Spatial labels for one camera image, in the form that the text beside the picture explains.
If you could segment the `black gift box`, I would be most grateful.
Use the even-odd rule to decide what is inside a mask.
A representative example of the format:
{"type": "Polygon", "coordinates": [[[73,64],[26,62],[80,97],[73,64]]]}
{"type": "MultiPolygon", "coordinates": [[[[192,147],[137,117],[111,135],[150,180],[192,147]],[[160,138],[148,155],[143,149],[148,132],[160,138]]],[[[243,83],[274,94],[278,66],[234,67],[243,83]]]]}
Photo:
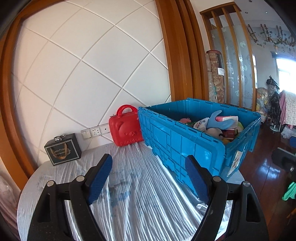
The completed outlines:
{"type": "Polygon", "coordinates": [[[45,144],[44,149],[53,166],[78,160],[82,155],[74,133],[56,136],[45,144]]]}

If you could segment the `red bear toy suitcase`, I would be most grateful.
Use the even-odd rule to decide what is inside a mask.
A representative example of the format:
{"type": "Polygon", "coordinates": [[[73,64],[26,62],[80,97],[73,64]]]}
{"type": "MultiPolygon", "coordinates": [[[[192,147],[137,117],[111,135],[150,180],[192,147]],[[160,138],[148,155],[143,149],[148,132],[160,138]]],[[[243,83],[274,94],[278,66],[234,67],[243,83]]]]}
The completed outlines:
{"type": "Polygon", "coordinates": [[[126,145],[142,142],[137,108],[129,104],[118,108],[116,115],[109,119],[109,129],[114,143],[123,147],[126,145]]]}

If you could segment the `pink tissue pack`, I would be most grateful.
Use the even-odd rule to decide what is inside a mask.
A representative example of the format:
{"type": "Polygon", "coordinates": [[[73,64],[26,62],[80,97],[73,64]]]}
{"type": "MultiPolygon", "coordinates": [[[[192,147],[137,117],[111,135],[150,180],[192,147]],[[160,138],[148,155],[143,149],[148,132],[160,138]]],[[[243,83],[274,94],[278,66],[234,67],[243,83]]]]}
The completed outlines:
{"type": "Polygon", "coordinates": [[[234,129],[238,127],[238,116],[218,116],[216,117],[216,120],[219,122],[226,121],[227,123],[229,123],[229,120],[232,120],[232,125],[228,126],[227,129],[234,129]]]}

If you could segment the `rolled patterned carpet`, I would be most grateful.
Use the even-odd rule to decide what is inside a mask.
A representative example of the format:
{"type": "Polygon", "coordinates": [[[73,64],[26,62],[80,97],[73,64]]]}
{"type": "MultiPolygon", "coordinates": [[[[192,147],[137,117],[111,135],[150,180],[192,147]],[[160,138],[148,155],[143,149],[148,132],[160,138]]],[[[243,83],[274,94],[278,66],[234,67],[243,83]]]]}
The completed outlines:
{"type": "Polygon", "coordinates": [[[217,103],[225,102],[224,67],[222,54],[218,50],[206,52],[206,65],[208,73],[209,100],[217,103]]]}

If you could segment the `blue plastic storage crate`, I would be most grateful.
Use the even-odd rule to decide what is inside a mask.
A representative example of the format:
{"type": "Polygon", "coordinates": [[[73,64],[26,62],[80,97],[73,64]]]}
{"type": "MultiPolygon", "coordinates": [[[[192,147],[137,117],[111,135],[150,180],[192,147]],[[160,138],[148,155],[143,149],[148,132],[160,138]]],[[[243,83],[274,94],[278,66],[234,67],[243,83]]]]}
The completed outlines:
{"type": "Polygon", "coordinates": [[[237,177],[247,152],[254,150],[261,123],[257,112],[192,98],[140,107],[138,118],[145,144],[193,193],[185,158],[193,155],[213,176],[231,181],[237,177]],[[228,144],[179,122],[182,118],[199,121],[217,110],[222,116],[237,116],[243,126],[242,133],[228,144]]]}

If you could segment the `blue plastic boomerang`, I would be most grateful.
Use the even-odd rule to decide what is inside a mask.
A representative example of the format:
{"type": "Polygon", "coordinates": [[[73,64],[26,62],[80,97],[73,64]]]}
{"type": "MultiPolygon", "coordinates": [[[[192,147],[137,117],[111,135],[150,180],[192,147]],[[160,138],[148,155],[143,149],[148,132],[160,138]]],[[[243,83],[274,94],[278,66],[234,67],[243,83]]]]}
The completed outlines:
{"type": "Polygon", "coordinates": [[[216,117],[220,113],[222,113],[222,110],[217,110],[217,111],[215,111],[215,112],[213,112],[211,114],[211,116],[210,116],[210,118],[208,119],[208,122],[207,122],[207,126],[206,126],[207,129],[209,129],[209,128],[218,128],[218,129],[221,129],[221,130],[226,130],[226,129],[230,128],[235,123],[235,121],[233,119],[217,121],[216,117]]]}

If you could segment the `white wall socket panel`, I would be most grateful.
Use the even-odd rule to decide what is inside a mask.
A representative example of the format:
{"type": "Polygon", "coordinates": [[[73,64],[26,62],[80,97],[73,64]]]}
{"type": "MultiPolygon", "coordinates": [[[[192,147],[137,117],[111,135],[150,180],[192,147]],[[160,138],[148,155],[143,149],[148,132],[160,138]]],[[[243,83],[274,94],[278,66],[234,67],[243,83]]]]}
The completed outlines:
{"type": "Polygon", "coordinates": [[[108,133],[110,133],[110,129],[109,129],[109,124],[107,123],[81,130],[81,135],[84,139],[93,138],[96,136],[102,136],[108,133]]]}

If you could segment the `pink pig plush toy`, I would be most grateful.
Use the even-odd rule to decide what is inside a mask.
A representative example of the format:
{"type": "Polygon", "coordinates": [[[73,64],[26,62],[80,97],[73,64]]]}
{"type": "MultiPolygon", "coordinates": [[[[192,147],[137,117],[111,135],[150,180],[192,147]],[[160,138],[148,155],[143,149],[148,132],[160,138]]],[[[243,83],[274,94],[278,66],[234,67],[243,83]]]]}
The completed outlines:
{"type": "Polygon", "coordinates": [[[179,122],[187,124],[187,123],[191,123],[192,121],[189,118],[182,118],[179,120],[179,122]]]}

